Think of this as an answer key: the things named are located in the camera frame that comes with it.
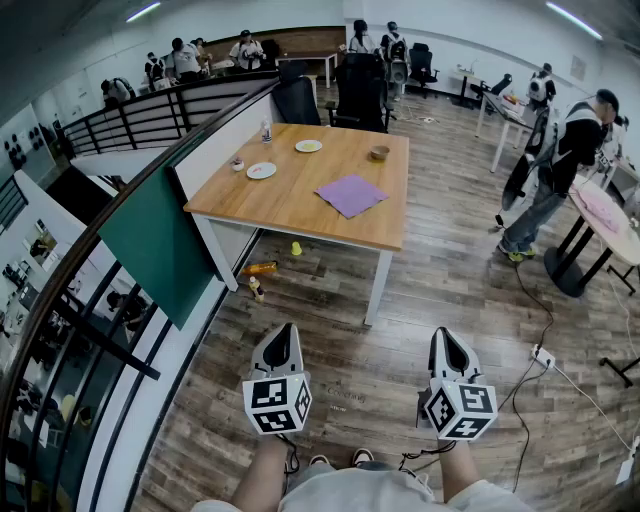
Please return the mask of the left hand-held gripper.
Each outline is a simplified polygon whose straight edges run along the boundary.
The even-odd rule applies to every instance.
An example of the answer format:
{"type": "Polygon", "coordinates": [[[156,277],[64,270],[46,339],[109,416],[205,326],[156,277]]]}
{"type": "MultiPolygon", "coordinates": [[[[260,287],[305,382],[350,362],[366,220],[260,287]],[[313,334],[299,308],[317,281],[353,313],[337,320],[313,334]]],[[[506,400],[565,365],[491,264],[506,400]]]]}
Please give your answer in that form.
{"type": "Polygon", "coordinates": [[[259,435],[301,431],[313,401],[310,373],[304,369],[299,331],[285,323],[255,347],[253,368],[242,383],[244,409],[259,435]],[[275,368],[290,374],[272,375],[275,368]]]}

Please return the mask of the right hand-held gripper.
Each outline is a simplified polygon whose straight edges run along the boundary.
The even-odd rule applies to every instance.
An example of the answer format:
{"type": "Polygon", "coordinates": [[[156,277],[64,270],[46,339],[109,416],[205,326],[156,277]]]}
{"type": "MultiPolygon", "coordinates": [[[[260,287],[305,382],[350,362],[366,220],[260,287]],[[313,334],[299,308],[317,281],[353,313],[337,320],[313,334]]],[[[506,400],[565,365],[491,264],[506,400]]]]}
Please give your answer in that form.
{"type": "MultiPolygon", "coordinates": [[[[458,334],[438,327],[431,338],[429,370],[432,374],[480,374],[481,366],[472,347],[458,334]]],[[[416,427],[434,430],[438,440],[473,441],[498,416],[495,388],[483,376],[456,380],[431,378],[419,393],[416,427]]]]}

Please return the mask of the purple cloth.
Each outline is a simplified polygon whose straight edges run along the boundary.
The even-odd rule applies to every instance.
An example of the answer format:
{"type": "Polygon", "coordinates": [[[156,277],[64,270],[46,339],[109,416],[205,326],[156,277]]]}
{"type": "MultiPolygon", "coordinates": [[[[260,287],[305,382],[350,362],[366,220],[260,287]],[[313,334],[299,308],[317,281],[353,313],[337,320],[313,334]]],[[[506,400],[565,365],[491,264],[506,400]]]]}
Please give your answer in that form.
{"type": "Polygon", "coordinates": [[[315,193],[347,219],[389,198],[388,194],[355,174],[324,185],[315,193]]]}

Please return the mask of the person's left forearm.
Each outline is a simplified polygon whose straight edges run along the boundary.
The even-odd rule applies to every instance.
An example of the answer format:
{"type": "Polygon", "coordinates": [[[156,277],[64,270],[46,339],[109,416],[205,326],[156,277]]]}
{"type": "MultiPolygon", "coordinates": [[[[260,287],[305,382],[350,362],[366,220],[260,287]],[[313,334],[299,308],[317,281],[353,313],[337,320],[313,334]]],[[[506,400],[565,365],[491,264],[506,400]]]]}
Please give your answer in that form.
{"type": "Polygon", "coordinates": [[[261,438],[231,504],[242,512],[277,512],[285,482],[289,445],[277,436],[261,438]]]}

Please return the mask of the person's right forearm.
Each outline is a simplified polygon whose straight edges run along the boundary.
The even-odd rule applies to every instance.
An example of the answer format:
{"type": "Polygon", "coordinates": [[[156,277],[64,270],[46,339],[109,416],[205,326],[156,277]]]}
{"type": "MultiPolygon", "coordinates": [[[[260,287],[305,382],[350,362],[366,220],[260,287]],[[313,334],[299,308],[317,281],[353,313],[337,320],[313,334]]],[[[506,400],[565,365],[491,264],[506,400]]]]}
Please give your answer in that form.
{"type": "Polygon", "coordinates": [[[483,489],[483,480],[475,466],[469,443],[456,442],[447,447],[442,441],[439,447],[443,450],[440,454],[440,466],[444,502],[459,505],[475,499],[483,489]]]}

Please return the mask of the person's grey jeans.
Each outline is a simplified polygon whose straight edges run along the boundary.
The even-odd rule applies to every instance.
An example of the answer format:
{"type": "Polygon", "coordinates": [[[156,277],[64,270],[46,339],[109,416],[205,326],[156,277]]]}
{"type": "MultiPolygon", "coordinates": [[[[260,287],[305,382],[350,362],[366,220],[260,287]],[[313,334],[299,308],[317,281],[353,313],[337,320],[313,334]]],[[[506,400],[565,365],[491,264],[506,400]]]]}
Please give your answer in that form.
{"type": "MultiPolygon", "coordinates": [[[[381,461],[365,461],[355,466],[355,469],[366,471],[396,471],[396,468],[381,461]]],[[[289,487],[296,487],[315,476],[332,473],[335,471],[336,468],[334,468],[330,464],[316,463],[313,465],[309,465],[301,473],[298,473],[297,475],[294,475],[289,479],[289,487]]]]}

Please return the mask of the round white table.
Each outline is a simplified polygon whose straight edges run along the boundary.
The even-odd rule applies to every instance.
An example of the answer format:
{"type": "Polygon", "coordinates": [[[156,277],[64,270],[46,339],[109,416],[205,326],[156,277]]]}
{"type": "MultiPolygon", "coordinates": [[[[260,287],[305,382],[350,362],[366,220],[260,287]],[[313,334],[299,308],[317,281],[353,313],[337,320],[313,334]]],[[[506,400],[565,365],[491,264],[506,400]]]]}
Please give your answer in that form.
{"type": "Polygon", "coordinates": [[[577,220],[560,245],[546,250],[544,265],[553,283],[564,294],[579,298],[584,294],[587,284],[611,257],[616,257],[631,266],[640,264],[640,236],[623,209],[614,202],[605,190],[580,175],[575,177],[572,186],[569,190],[569,198],[578,212],[577,220]],[[619,232],[613,233],[607,230],[605,226],[582,210],[578,206],[577,200],[571,197],[572,186],[586,186],[604,192],[615,204],[613,209],[620,224],[619,232]],[[594,237],[602,243],[602,249],[596,261],[584,270],[578,264],[578,257],[594,237]]]}

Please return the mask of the person's white shirt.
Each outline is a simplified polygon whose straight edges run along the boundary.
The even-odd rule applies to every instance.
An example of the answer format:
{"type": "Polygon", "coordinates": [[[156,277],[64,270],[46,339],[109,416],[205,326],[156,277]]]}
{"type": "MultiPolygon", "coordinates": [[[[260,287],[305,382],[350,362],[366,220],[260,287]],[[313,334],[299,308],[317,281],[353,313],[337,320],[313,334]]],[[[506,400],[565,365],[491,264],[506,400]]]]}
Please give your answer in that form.
{"type": "Polygon", "coordinates": [[[355,468],[315,476],[289,488],[277,512],[535,512],[512,493],[483,480],[470,502],[436,500],[427,483],[401,471],[355,468]]]}

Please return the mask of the green partition panel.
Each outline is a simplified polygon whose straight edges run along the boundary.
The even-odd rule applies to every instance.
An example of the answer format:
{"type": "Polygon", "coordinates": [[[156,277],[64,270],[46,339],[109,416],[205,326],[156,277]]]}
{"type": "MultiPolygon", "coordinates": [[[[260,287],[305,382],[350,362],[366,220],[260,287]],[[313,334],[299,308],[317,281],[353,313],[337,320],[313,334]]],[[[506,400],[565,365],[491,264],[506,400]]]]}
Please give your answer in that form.
{"type": "Polygon", "coordinates": [[[145,179],[99,229],[126,272],[178,328],[216,276],[174,167],[145,179]]]}

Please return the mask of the black hard backpack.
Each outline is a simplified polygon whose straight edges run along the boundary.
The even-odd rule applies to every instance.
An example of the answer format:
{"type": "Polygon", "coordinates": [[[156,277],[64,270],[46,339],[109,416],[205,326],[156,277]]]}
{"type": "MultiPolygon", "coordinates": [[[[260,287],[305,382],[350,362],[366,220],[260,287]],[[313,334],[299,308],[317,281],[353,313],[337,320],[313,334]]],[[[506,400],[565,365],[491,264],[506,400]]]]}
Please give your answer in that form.
{"type": "Polygon", "coordinates": [[[526,196],[536,184],[538,157],[544,145],[549,113],[549,107],[545,107],[538,113],[533,131],[525,146],[524,154],[518,160],[503,190],[501,198],[501,209],[503,211],[509,211],[523,204],[526,196]]]}

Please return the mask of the pink cloth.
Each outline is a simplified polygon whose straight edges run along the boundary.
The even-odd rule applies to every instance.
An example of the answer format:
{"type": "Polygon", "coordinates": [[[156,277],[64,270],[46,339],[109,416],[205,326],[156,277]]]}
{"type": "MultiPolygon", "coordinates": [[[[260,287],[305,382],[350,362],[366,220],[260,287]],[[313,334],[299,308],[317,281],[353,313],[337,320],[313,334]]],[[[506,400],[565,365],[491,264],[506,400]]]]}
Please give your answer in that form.
{"type": "Polygon", "coordinates": [[[605,226],[607,230],[613,233],[619,232],[620,224],[613,209],[615,204],[600,189],[572,186],[571,197],[577,200],[577,204],[582,210],[605,226]]]}

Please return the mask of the black office chair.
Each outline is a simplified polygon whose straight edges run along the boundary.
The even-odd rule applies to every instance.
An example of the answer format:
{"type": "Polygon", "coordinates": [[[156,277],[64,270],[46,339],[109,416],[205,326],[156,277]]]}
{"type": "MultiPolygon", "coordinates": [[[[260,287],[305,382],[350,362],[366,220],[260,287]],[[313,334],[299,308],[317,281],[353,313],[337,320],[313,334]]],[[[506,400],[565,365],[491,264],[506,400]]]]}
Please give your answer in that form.
{"type": "Polygon", "coordinates": [[[432,68],[433,54],[427,44],[414,43],[409,50],[409,57],[409,78],[419,83],[423,97],[427,98],[429,85],[438,81],[439,71],[432,68]]]}
{"type": "Polygon", "coordinates": [[[272,97],[285,123],[320,126],[314,86],[307,69],[301,61],[285,62],[279,67],[279,83],[272,90],[272,97]]]}
{"type": "Polygon", "coordinates": [[[336,68],[338,104],[327,102],[332,127],[387,133],[393,108],[387,101],[383,60],[374,54],[348,53],[336,68]]]}
{"type": "Polygon", "coordinates": [[[481,101],[486,92],[493,95],[499,95],[511,83],[512,75],[506,73],[503,78],[493,87],[489,87],[485,81],[481,81],[478,85],[472,84],[470,86],[470,89],[476,95],[476,98],[481,101]]]}

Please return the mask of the black railing fence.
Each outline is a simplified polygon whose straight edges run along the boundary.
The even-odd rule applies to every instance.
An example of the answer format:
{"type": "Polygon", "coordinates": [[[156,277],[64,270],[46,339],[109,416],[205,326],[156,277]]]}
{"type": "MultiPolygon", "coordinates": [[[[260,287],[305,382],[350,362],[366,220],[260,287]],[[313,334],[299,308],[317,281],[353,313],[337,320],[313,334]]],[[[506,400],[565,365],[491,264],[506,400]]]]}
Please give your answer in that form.
{"type": "Polygon", "coordinates": [[[166,148],[199,124],[276,80],[251,72],[179,85],[106,107],[58,131],[65,156],[166,148]]]}

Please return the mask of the ceiling light strip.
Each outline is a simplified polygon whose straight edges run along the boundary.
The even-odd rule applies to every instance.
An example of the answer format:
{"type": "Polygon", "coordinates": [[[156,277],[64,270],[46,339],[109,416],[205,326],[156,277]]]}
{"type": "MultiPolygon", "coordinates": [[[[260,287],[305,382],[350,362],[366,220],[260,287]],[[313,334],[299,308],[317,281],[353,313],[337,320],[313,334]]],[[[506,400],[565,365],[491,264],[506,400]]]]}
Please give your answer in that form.
{"type": "Polygon", "coordinates": [[[127,19],[126,19],[126,23],[132,23],[132,22],[140,19],[141,17],[149,14],[150,12],[152,12],[153,10],[158,8],[160,5],[161,5],[161,1],[160,0],[154,0],[152,3],[144,6],[143,8],[137,10],[135,13],[131,14],[130,16],[128,16],[127,19]]]}
{"type": "Polygon", "coordinates": [[[590,25],[588,25],[587,23],[585,23],[584,21],[582,21],[581,19],[579,19],[578,17],[576,17],[575,15],[567,11],[566,9],[560,7],[556,3],[551,2],[549,0],[545,1],[545,5],[547,8],[549,8],[551,11],[553,11],[557,15],[561,16],[563,19],[567,20],[573,25],[579,27],[584,32],[588,33],[591,37],[595,38],[598,41],[603,40],[603,36],[598,31],[596,31],[590,25]]]}

